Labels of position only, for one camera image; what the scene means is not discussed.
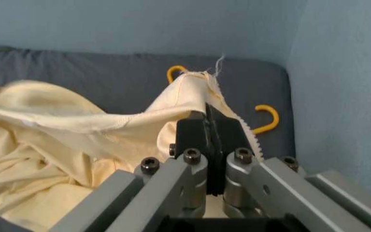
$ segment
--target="light blue wall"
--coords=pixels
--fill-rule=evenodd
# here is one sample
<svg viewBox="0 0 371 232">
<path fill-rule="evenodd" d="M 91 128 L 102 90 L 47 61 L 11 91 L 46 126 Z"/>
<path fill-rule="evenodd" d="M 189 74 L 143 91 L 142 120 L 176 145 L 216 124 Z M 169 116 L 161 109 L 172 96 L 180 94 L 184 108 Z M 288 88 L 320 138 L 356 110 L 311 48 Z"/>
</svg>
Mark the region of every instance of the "light blue wall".
<svg viewBox="0 0 371 232">
<path fill-rule="evenodd" d="M 0 0 L 0 44 L 283 64 L 306 0 Z"/>
<path fill-rule="evenodd" d="M 300 162 L 371 189 L 371 1 L 309 0 L 287 69 Z"/>
</svg>

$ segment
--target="cream cloth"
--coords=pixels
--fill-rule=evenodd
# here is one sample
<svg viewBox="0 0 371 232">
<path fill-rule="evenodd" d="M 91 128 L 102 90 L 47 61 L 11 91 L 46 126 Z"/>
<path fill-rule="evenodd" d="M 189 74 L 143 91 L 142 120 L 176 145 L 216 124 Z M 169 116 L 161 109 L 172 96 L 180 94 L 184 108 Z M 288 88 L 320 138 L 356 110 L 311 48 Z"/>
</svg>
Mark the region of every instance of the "cream cloth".
<svg viewBox="0 0 371 232">
<path fill-rule="evenodd" d="M 107 114 L 48 83 L 0 87 L 0 216 L 33 231 L 49 229 L 116 169 L 132 172 L 147 156 L 167 159 L 176 122 L 191 111 L 205 113 L 206 103 L 241 121 L 262 160 L 256 138 L 207 72 L 182 74 L 134 115 Z"/>
</svg>

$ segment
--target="yellow hook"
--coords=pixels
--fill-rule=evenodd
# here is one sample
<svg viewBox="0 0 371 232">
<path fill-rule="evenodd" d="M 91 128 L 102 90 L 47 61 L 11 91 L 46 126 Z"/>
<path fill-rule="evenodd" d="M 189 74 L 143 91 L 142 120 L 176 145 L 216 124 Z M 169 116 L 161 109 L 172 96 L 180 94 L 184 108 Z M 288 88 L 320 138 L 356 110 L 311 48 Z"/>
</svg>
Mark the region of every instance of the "yellow hook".
<svg viewBox="0 0 371 232">
<path fill-rule="evenodd" d="M 277 127 L 277 125 L 279 124 L 280 118 L 279 118 L 279 114 L 273 107 L 269 105 L 258 105 L 256 106 L 255 110 L 256 111 L 260 111 L 260 110 L 268 111 L 271 115 L 273 115 L 273 122 L 271 122 L 270 124 L 266 126 L 262 126 L 262 127 L 252 130 L 253 134 L 260 134 L 266 131 L 273 130 L 275 127 Z"/>
<path fill-rule="evenodd" d="M 174 71 L 187 72 L 188 70 L 184 66 L 181 66 L 181 65 L 174 65 L 171 68 L 169 68 L 167 70 L 167 80 L 169 84 L 171 84 L 174 81 L 174 79 L 172 78 L 172 73 Z"/>
</svg>

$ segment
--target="metal linkage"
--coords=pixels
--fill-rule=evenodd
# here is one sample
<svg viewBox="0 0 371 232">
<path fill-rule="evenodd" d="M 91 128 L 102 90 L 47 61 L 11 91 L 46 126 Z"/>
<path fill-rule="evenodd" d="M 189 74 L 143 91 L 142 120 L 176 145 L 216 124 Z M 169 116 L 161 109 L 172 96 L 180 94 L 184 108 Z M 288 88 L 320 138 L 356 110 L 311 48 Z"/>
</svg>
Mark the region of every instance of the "metal linkage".
<svg viewBox="0 0 371 232">
<path fill-rule="evenodd" d="M 310 231 L 371 231 L 277 158 L 244 164 L 230 153 L 226 175 L 235 185 L 243 187 L 270 217 L 291 214 Z M 249 200 L 247 194 L 240 195 L 245 198 L 240 202 Z"/>
<path fill-rule="evenodd" d="M 50 231 L 104 231 L 142 187 L 142 180 L 134 174 L 116 171 Z"/>
<path fill-rule="evenodd" d="M 195 148 L 186 149 L 176 160 L 168 159 L 153 174 L 142 171 L 144 168 L 140 165 L 135 174 L 142 177 L 146 185 L 107 231 L 156 231 L 167 216 L 202 217 L 205 212 L 207 165 L 207 159 Z"/>
<path fill-rule="evenodd" d="M 306 178 L 320 191 L 371 227 L 371 194 L 336 171 Z"/>
</svg>

